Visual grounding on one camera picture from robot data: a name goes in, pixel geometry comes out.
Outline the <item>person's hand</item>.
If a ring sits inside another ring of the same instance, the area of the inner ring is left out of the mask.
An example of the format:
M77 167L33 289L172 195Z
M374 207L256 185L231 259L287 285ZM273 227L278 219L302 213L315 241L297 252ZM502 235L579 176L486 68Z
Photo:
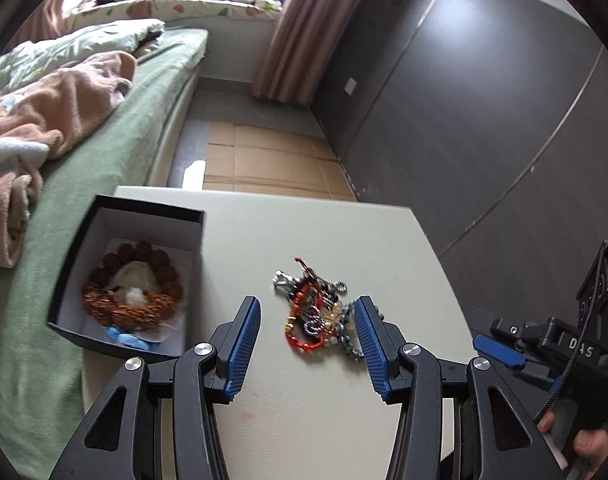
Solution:
M537 428L543 434L552 426L554 426L554 413L548 411L537 422ZM581 430L574 439L573 448L578 456L601 463L608 456L608 434L603 429Z

